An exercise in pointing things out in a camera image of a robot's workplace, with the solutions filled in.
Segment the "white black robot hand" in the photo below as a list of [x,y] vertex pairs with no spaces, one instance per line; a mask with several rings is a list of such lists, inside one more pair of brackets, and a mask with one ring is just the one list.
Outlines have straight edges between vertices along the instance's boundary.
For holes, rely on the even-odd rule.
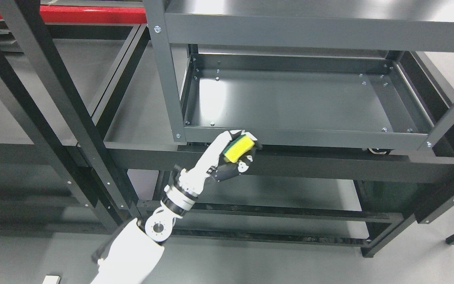
[[224,131],[207,147],[195,166],[183,169],[178,185],[191,194],[201,194],[207,178],[214,176],[221,166],[235,170],[234,176],[245,173],[255,153],[262,149],[259,140],[246,130]]

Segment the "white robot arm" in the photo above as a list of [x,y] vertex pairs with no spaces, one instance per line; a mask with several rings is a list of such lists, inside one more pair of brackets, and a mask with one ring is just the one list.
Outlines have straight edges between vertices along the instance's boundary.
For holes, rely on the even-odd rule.
[[183,218],[203,185],[168,185],[160,206],[147,218],[122,224],[93,254],[98,266],[93,284],[141,284],[164,254],[175,221]]

